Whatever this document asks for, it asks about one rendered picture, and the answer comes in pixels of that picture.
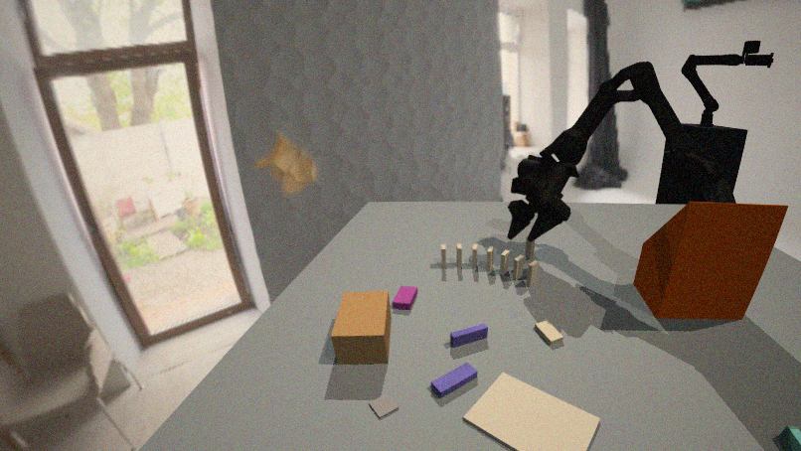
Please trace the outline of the beige flat rectangular panel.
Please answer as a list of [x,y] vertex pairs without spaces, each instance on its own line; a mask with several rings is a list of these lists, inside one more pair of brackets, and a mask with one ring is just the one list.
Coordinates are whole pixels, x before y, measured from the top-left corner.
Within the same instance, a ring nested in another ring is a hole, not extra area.
[[515,451],[586,451],[600,418],[502,373],[463,419]]

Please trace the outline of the purple rectangular block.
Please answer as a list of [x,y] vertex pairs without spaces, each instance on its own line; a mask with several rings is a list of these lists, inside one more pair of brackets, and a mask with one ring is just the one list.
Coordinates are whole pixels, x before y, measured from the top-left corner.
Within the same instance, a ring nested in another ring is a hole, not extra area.
[[473,326],[471,328],[455,331],[451,333],[450,345],[453,348],[486,339],[488,327],[485,324]]
[[440,398],[477,378],[477,371],[466,363],[455,370],[433,380],[430,385]]

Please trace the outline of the magenta rectangular block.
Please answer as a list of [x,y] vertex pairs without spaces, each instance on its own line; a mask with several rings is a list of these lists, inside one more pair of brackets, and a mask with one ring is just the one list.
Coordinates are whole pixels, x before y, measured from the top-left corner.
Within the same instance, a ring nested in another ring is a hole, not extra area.
[[393,301],[393,308],[410,310],[416,296],[417,287],[401,286]]

